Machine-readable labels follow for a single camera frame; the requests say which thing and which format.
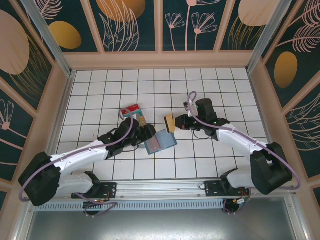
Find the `pinkish red credit card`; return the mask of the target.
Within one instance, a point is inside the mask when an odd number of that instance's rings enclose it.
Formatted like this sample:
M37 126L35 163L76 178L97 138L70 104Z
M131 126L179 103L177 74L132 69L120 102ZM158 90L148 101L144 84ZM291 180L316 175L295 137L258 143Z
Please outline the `pinkish red credit card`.
M156 136L152 137L151 139L147 140L145 143L145 149L149 155L157 153L161 150L161 145Z

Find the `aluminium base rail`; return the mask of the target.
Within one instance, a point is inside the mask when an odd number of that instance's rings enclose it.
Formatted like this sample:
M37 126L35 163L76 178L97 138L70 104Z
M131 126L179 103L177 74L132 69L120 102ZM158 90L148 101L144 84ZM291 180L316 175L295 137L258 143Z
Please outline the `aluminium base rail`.
M170 180L116 180L116 200L195 200L205 199L207 178Z

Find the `aluminium corner post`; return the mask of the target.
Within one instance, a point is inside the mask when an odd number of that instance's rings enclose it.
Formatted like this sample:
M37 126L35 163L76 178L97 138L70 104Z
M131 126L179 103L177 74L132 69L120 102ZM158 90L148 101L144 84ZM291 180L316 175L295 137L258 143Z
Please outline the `aluminium corner post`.
M248 75L250 75L255 69L263 52L271 42L273 36L276 34L276 31L278 30L283 18L287 12L290 12L289 9L292 5L292 2L293 0L279 0L277 3L245 67Z
M33 0L20 0L23 4L24 9L29 13L29 16L39 33L43 36L44 41L47 43L50 52L54 55L57 63L62 68L63 72L69 77L75 74L75 71L72 70L70 65L68 64L60 46L55 40L52 32L49 29L44 18L41 16L36 4Z

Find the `teal card with dark stripe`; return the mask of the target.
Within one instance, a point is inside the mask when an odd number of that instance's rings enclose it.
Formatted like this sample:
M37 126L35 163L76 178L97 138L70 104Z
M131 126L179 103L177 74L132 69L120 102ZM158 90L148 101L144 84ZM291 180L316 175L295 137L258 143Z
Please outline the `teal card with dark stripe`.
M138 110L135 110L135 111L133 111L131 113L128 112L128 113L123 115L124 118L130 118L131 116L133 116L135 119L137 119L137 118L142 117L143 113L142 113L142 111L140 109L138 109Z

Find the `blue leather card holder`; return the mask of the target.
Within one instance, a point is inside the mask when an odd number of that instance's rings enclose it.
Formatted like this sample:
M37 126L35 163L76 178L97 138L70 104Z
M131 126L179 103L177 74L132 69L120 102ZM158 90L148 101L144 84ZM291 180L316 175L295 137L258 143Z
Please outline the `blue leather card holder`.
M155 136L157 137L157 140L159 141L160 146L161 146L161 150L158 152L164 151L164 150L169 149L171 147L174 147L178 144L174 134L167 133L166 129L158 131L155 134Z

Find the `tan card with grey stripe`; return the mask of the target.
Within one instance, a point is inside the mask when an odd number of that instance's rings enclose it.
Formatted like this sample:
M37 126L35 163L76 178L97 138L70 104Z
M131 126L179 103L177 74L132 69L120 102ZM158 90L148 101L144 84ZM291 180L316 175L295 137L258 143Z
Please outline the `tan card with grey stripe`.
M173 133L176 130L175 119L172 114L168 114L164 117L164 124L167 133Z

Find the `aluminium table edge strip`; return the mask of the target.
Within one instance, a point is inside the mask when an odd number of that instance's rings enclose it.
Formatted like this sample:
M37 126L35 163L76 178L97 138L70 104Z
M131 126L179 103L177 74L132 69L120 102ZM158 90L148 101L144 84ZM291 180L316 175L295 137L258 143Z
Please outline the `aluminium table edge strip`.
M57 113L52 124L50 138L47 142L46 149L45 149L46 153L49 156L55 155L58 149L58 141L59 141L61 129L63 126L65 113L67 111L69 98L71 96L71 91L72 91L73 83L76 77L76 73L77 72L75 70L71 70L70 74L66 78L66 82L63 87L63 91L57 106Z
M257 100L258 110L269 143L276 142L284 145L283 115L280 103L271 79L265 70L254 70L249 79L253 86L253 93Z

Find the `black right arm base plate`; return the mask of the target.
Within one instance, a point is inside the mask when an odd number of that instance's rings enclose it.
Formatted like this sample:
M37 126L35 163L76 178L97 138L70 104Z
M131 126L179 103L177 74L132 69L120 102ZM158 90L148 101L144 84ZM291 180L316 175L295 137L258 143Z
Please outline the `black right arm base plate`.
M204 182L204 190L207 197L236 197L249 196L248 188L233 188L227 182L221 180L209 180Z

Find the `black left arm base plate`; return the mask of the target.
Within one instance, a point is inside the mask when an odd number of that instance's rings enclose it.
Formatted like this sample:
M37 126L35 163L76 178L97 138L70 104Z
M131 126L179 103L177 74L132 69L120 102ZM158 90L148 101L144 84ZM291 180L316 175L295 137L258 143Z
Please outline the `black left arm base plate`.
M77 190L71 194L72 199L80 199L82 195L87 199L114 199L117 193L117 184L115 182L90 182L84 189Z

